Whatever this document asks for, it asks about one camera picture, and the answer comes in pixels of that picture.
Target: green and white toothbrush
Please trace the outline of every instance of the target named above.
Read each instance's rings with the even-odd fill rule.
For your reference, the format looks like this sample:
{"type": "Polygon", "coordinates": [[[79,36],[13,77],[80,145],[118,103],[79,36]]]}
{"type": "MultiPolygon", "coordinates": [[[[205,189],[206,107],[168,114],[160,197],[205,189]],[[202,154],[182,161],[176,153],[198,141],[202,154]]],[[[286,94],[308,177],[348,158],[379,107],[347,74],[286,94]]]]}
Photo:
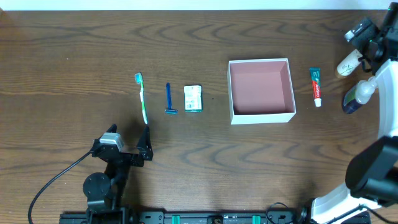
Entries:
{"type": "Polygon", "coordinates": [[[139,98],[141,99],[142,116],[144,117],[144,122],[148,124],[147,112],[145,110],[145,103],[144,103],[144,80],[142,79],[141,72],[137,73],[135,78],[136,78],[136,83],[141,84],[141,91],[139,92],[139,98]]]}

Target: green tape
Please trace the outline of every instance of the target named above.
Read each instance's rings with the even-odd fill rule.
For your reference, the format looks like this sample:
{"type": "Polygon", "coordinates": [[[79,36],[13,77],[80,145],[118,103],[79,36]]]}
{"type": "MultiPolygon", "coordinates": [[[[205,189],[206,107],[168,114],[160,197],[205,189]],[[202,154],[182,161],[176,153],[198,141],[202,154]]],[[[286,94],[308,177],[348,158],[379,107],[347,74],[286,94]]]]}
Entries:
{"type": "Polygon", "coordinates": [[[261,217],[259,215],[253,215],[253,224],[261,224],[261,217]]]}
{"type": "Polygon", "coordinates": [[[179,215],[172,216],[172,224],[180,224],[180,216],[179,215]]]}

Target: white cap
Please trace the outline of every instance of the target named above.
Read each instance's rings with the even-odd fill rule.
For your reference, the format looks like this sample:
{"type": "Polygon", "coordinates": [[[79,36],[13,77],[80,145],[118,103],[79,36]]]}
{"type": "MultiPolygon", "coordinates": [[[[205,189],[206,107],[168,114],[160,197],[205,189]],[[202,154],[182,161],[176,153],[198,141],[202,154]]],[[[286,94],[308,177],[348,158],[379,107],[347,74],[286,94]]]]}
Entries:
{"type": "Polygon", "coordinates": [[[316,106],[316,107],[321,107],[321,105],[322,105],[322,100],[321,100],[320,98],[314,99],[314,102],[315,102],[315,106],[316,106]]]}

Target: mouthwash bottle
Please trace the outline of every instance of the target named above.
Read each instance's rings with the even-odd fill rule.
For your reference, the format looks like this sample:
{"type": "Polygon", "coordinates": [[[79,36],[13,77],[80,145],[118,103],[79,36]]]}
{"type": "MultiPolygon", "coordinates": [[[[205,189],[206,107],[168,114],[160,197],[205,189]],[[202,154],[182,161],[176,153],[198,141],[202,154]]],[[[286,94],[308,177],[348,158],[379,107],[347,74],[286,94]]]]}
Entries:
{"type": "Polygon", "coordinates": [[[345,94],[343,99],[343,111],[346,114],[354,113],[362,105],[366,104],[377,88],[376,79],[369,78],[367,81],[359,81],[345,94]]]}

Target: box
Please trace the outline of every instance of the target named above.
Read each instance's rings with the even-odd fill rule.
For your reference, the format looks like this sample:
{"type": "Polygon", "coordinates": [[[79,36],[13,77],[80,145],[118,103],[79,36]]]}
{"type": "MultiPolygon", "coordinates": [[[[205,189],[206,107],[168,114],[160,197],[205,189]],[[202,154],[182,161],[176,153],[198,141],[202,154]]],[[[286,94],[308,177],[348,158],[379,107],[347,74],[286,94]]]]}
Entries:
{"type": "Polygon", "coordinates": [[[228,64],[231,124],[286,123],[296,114],[287,58],[228,64]]]}

